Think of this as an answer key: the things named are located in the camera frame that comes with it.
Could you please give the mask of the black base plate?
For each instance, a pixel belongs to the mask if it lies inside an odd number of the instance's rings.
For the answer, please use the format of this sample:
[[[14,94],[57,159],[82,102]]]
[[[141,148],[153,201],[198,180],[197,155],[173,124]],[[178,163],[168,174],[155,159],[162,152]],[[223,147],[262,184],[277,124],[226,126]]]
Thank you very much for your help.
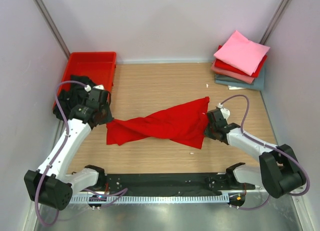
[[[256,189],[253,184],[239,183],[230,174],[217,172],[108,174],[102,189],[116,193],[125,188],[125,195],[131,197],[205,197]]]

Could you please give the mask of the folded white t shirt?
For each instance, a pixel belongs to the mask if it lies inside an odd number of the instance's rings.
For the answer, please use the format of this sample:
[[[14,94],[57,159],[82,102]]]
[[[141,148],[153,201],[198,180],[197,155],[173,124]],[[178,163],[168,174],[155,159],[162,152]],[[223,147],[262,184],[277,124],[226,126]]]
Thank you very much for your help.
[[[227,87],[229,90],[243,90],[244,89],[244,87],[236,87],[236,86],[230,86],[230,85],[228,85]]]

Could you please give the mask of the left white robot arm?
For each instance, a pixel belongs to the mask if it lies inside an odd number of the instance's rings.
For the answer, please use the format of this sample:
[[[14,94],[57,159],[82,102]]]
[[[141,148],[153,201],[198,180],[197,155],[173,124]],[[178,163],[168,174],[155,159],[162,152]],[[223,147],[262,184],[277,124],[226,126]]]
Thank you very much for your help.
[[[47,159],[36,171],[26,172],[24,183],[33,202],[62,211],[74,194],[86,188],[98,190],[105,185],[107,179],[101,167],[87,165],[72,175],[67,175],[67,171],[92,129],[113,120],[110,96],[102,85],[94,86],[84,103],[70,112],[67,126]]]

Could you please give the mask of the red plastic bin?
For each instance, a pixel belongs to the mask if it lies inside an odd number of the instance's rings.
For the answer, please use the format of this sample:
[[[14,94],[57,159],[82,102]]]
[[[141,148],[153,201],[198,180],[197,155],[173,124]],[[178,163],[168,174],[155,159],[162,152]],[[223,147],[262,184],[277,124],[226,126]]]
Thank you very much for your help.
[[[70,84],[86,85],[79,81],[70,80],[71,75],[87,76],[96,86],[103,85],[106,91],[111,92],[115,74],[116,53],[115,52],[73,52],[66,65],[61,82],[57,88],[56,96],[62,89],[67,91]]]

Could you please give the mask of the black t shirt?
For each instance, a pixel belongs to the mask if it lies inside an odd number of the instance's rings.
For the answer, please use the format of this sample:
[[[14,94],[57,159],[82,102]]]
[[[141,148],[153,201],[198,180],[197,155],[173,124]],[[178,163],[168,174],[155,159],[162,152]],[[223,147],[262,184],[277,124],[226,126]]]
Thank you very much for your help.
[[[88,76],[71,75],[70,80],[89,85],[91,88],[97,85]],[[80,84],[70,83],[69,90],[62,89],[57,97],[67,119],[69,118],[71,110],[76,105],[81,105],[88,96],[88,92],[85,91],[85,88]]]

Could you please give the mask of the folded salmon t shirt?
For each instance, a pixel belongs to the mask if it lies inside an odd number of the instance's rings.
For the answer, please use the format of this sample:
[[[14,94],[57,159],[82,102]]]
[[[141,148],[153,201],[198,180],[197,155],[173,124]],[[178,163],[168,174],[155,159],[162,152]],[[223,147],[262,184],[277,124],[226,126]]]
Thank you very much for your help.
[[[232,72],[229,70],[225,70],[225,69],[216,67],[215,61],[212,63],[211,70],[214,71],[216,74],[228,76],[230,78],[240,80],[240,81],[245,82],[247,84],[252,84],[255,81],[254,77],[243,75],[243,74],[238,74],[238,73],[235,73],[235,72]]]

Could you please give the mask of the folded pink t shirt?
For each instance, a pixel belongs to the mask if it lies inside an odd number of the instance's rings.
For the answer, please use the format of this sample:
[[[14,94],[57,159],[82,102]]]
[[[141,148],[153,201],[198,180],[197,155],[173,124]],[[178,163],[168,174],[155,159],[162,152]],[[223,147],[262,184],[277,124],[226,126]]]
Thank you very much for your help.
[[[269,46],[251,41],[235,30],[213,56],[251,76],[269,50]]]

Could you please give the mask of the right aluminium frame post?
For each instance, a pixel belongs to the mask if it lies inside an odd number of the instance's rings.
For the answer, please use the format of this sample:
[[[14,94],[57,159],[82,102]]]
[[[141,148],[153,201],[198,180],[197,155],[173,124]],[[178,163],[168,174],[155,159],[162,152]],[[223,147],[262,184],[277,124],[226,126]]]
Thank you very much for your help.
[[[274,15],[272,16],[269,24],[266,27],[265,32],[262,35],[260,40],[261,45],[266,45],[267,41],[271,37],[272,33],[275,31],[277,25],[281,21],[282,16],[284,15],[285,11],[289,7],[292,0],[281,0]]]

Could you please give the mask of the aluminium frame post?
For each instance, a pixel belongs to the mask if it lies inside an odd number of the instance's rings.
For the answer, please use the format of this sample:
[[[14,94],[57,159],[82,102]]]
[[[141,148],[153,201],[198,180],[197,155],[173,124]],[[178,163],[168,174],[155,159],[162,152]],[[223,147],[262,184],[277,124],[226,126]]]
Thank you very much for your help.
[[[289,7],[292,0],[281,0],[274,15],[272,16],[269,24],[266,27],[265,32],[262,35],[260,40],[261,45],[266,45],[267,41],[271,37],[272,33],[275,31],[277,25],[281,21],[282,16],[284,15],[285,11]]]
[[[60,46],[61,50],[63,51],[65,57],[69,59],[71,53],[60,34],[53,18],[51,17],[45,3],[43,0],[33,0],[35,2],[35,5],[37,6],[38,10],[40,11],[41,15],[44,18],[44,21],[46,22],[47,26],[49,27],[50,31],[52,32],[54,38],[56,39],[58,45]]]

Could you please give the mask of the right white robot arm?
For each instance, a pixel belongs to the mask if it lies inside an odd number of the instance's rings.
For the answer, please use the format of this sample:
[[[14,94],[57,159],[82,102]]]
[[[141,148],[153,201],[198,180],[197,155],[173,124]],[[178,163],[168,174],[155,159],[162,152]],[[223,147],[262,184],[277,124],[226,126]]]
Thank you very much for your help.
[[[230,111],[226,108],[217,107],[208,111],[206,116],[206,137],[241,149],[259,162],[259,167],[244,163],[233,165],[231,173],[238,183],[262,187],[273,198],[280,198],[307,183],[289,145],[275,146],[244,131],[236,123],[228,123]]]

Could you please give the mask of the folded grey t shirt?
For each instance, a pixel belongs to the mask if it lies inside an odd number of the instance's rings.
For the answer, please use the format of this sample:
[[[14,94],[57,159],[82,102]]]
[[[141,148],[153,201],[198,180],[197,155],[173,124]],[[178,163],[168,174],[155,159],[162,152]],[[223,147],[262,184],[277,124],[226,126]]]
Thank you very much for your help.
[[[255,78],[252,83],[246,83],[242,80],[229,77],[226,75],[222,75],[222,74],[215,75],[215,83],[221,84],[221,85],[227,85],[231,87],[262,91],[264,89],[264,84],[265,84],[265,70],[266,70],[266,66],[264,65],[261,68],[258,77]]]

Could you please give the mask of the left aluminium frame post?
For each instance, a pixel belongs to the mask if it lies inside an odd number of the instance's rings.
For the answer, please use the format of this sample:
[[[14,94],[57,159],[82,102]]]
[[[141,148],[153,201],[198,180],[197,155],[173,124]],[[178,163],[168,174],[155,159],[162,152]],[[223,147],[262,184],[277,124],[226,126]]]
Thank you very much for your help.
[[[52,32],[54,38],[56,39],[58,45],[60,46],[61,50],[63,51],[65,57],[69,59],[71,53],[60,34],[53,18],[51,17],[45,3],[43,0],[33,0],[35,2],[35,5],[37,6],[38,10],[40,11],[41,15],[44,18],[44,21],[46,22],[47,26],[49,27],[50,31]]]

